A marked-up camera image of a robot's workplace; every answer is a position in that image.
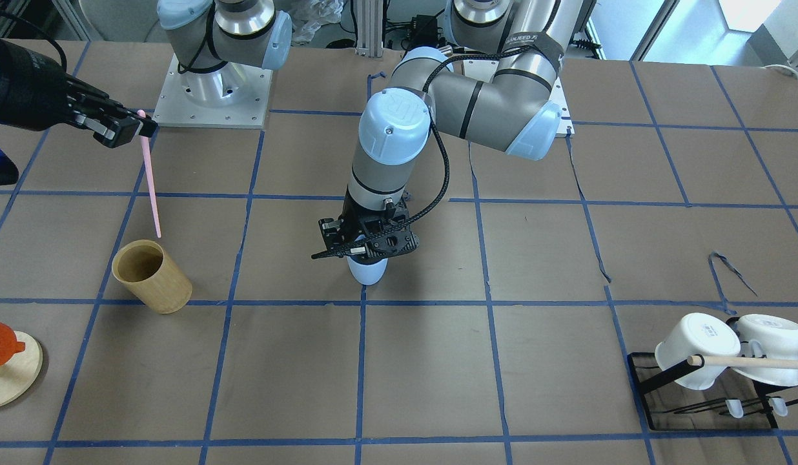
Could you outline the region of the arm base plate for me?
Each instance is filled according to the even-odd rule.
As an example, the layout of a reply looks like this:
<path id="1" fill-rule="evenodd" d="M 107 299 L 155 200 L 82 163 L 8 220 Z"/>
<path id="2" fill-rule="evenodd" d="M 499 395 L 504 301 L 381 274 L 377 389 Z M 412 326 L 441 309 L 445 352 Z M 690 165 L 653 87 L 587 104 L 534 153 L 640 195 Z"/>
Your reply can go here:
<path id="1" fill-rule="evenodd" d="M 172 57 L 153 119 L 160 127 L 263 129 L 273 71 L 227 63 L 210 74 L 178 72 Z"/>
<path id="2" fill-rule="evenodd" d="M 556 138 L 564 138 L 564 136 L 574 136 L 575 127 L 573 126 L 572 116 L 568 109 L 568 101 L 564 92 L 564 85 L 561 80 L 556 79 L 553 83 L 549 95 L 549 102 L 555 104 L 560 112 L 560 123 L 556 129 Z"/>

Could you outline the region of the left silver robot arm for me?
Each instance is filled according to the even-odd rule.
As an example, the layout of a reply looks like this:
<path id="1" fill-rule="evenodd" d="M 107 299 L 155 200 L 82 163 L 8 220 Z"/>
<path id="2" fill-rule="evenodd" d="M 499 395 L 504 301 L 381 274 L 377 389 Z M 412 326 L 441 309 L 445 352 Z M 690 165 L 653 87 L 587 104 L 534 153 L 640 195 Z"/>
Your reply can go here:
<path id="1" fill-rule="evenodd" d="M 580 1 L 449 1 L 444 35 L 466 49 L 409 50 L 367 101 L 337 220 L 320 220 L 326 250 L 372 265 L 418 245 L 403 193 L 429 136 L 443 134 L 538 161 L 562 119 L 550 99 L 575 34 Z"/>

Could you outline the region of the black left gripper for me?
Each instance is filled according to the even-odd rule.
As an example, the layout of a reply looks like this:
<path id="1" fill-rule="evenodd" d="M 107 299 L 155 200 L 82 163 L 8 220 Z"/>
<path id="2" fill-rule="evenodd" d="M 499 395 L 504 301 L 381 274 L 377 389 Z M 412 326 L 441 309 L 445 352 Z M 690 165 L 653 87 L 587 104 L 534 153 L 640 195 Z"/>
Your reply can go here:
<path id="1" fill-rule="evenodd" d="M 410 216 L 404 200 L 387 198 L 384 205 L 386 209 L 370 210 L 346 194 L 337 220 L 319 220 L 326 250 L 314 253 L 311 259 L 350 256 L 355 261 L 381 261 L 416 250 L 419 238 L 411 224 L 417 221 L 417 215 Z"/>

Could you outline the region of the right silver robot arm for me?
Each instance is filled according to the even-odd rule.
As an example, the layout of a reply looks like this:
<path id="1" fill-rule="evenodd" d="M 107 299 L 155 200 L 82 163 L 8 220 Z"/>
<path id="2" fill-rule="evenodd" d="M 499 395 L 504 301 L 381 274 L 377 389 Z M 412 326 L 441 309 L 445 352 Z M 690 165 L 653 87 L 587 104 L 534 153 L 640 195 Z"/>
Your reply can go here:
<path id="1" fill-rule="evenodd" d="M 292 19 L 271 1 L 160 1 L 174 60 L 153 117 L 71 76 L 65 62 L 0 39 L 0 125 L 93 132 L 115 148 L 171 127 L 259 129 L 271 73 L 287 60 Z"/>

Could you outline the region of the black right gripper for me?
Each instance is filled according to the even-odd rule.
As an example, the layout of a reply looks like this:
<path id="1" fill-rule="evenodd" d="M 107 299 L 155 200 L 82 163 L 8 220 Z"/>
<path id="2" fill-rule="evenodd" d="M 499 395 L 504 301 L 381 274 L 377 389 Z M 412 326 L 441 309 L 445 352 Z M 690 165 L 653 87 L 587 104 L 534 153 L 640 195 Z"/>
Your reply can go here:
<path id="1" fill-rule="evenodd" d="M 0 39 L 0 124 L 45 130 L 60 123 L 91 129 L 112 149 L 136 135 L 151 138 L 159 128 L 149 116 L 126 116 L 121 103 L 50 57 Z"/>

